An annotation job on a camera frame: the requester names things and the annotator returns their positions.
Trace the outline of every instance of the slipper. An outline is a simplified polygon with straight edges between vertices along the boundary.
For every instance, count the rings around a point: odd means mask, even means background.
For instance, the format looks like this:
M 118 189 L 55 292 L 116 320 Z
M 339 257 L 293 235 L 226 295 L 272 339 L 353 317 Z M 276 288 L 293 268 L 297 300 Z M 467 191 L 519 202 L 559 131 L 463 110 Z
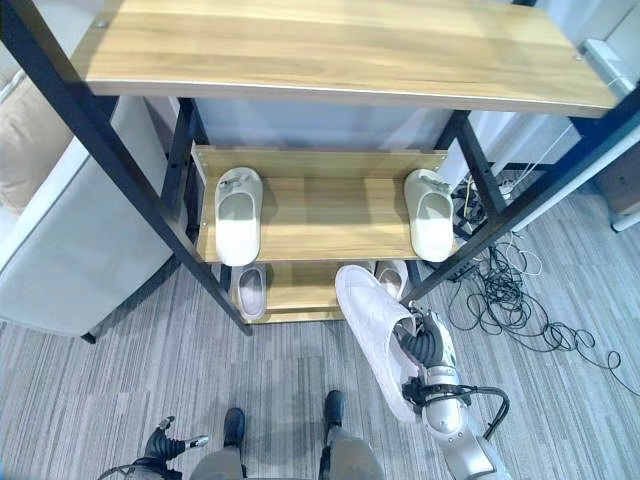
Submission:
M 414 170 L 404 181 L 411 246 L 423 260 L 442 262 L 453 245 L 453 202 L 449 184 L 431 170 Z
M 378 262 L 376 278 L 393 298 L 402 298 L 407 286 L 409 272 L 404 260 L 384 260 Z
M 402 422 L 418 422 L 420 417 L 402 396 L 402 385 L 409 377 L 417 377 L 419 369 L 393 335 L 393 327 L 400 321 L 415 335 L 411 313 L 371 273 L 355 265 L 338 270 L 336 294 L 391 412 Z
M 341 267 L 346 265 L 357 265 L 364 268 L 367 272 L 373 273 L 376 270 L 377 262 L 375 260 L 354 260 L 353 262 L 340 262 L 339 265 Z
M 216 250 L 230 267 L 253 262 L 260 252 L 262 180 L 252 169 L 232 168 L 216 186 Z
M 231 269 L 232 297 L 245 320 L 258 320 L 267 311 L 267 268 L 252 263 Z

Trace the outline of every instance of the black metal frame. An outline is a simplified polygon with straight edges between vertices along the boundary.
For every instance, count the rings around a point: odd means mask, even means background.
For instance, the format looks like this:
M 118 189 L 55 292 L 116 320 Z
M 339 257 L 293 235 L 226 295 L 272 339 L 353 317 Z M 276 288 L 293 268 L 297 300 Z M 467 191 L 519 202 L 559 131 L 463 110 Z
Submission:
M 533 6 L 535 0 L 513 3 Z M 221 272 L 224 284 L 221 285 L 176 222 L 178 199 L 184 193 L 186 182 L 185 167 L 191 161 L 192 142 L 208 143 L 195 102 L 192 99 L 180 99 L 180 112 L 165 183 L 162 195 L 158 196 L 109 124 L 109 114 L 114 108 L 115 99 L 93 96 L 62 52 L 32 1 L 0 0 L 0 5 L 1 36 L 9 51 L 176 257 L 240 329 L 250 335 L 251 328 L 244 323 L 226 292 L 228 269 Z M 471 258 L 533 213 L 637 127 L 640 124 L 640 90 L 636 87 L 602 119 L 571 118 L 582 139 L 508 206 L 500 194 L 469 122 L 470 113 L 467 110 L 454 112 L 435 148 L 448 149 L 454 140 L 458 140 L 488 218 L 474 230 L 458 252 L 442 262 L 427 279 L 417 284 L 403 298 L 405 305 L 424 296 L 445 279 L 463 271 Z M 415 264 L 410 267 L 411 276 L 415 277 Z M 95 340 L 90 334 L 83 338 L 87 341 Z
M 179 125 L 168 163 L 168 179 L 159 197 L 118 134 L 105 108 L 113 102 L 98 100 L 78 76 L 32 1 L 1 0 L 2 42 L 40 89 L 58 115 L 91 156 L 164 240 L 207 292 L 222 306 L 243 333 L 251 335 L 240 311 L 177 223 L 173 211 L 182 186 L 181 169 L 193 138 L 206 139 L 191 101 L 180 105 Z
M 481 149 L 476 148 L 479 147 L 478 140 L 473 128 L 470 128 L 467 117 L 466 112 L 455 112 L 438 144 L 442 146 L 448 142 L 448 147 L 454 139 L 458 139 L 461 146 L 468 146 L 462 148 L 462 152 L 478 186 L 488 219 L 474 230 L 460 250 L 442 262 L 431 275 L 402 299 L 404 305 L 423 297 L 458 272 L 469 260 L 508 233 L 640 125 L 640 87 L 636 87 L 603 118 L 582 119 L 582 128 L 579 130 L 582 139 L 509 206 L 504 205 L 502 198 L 494 203 L 497 185 L 495 179 L 487 175 L 488 164 L 484 155 L 480 153 Z

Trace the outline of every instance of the wooden shelf board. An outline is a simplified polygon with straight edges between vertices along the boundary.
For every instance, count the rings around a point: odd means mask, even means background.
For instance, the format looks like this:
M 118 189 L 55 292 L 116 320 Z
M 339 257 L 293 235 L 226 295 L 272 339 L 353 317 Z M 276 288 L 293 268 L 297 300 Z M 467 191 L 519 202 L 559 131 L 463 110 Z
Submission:
M 344 320 L 340 310 L 317 312 L 279 312 L 268 313 L 259 320 L 247 322 L 251 325 L 267 325 L 272 323 L 324 322 L 326 320 Z
M 409 237 L 403 181 L 263 178 L 257 261 L 416 258 Z M 219 261 L 215 186 L 204 195 L 198 251 Z
M 337 262 L 275 263 L 267 266 L 267 312 L 294 313 L 339 309 Z
M 585 117 L 616 103 L 545 12 L 489 1 L 107 0 L 72 61 L 100 95 Z
M 323 161 L 313 152 L 300 151 L 209 147 L 198 152 L 203 168 L 212 174 L 206 178 L 198 238 L 198 252 L 209 263 L 219 261 L 214 207 L 218 175 L 245 165 L 257 168 L 263 184 L 257 261 L 415 259 L 404 178 L 415 168 L 437 169 L 444 160 L 441 152 L 352 153 L 352 157 L 321 152 Z M 347 178 L 327 178 L 336 174 Z M 362 174 L 374 178 L 357 178 Z M 392 178 L 376 178 L 383 174 Z

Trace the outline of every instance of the beige pillow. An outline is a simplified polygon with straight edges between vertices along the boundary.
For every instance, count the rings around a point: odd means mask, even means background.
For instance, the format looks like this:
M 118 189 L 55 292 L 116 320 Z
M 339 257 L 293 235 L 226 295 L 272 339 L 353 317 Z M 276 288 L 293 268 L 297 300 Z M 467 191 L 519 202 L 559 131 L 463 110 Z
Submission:
M 26 77 L 0 104 L 0 202 L 22 213 L 73 135 Z

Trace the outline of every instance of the black boot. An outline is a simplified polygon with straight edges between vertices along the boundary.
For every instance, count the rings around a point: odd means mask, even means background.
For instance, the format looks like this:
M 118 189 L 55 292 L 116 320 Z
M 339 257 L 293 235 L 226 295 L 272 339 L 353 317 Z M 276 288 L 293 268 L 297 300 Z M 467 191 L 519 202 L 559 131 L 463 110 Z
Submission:
M 342 426 L 345 395 L 340 390 L 332 390 L 324 401 L 324 443 L 327 444 L 329 430 L 333 426 Z
M 244 440 L 244 412 L 239 408 L 231 408 L 224 417 L 224 446 L 237 447 L 242 455 Z

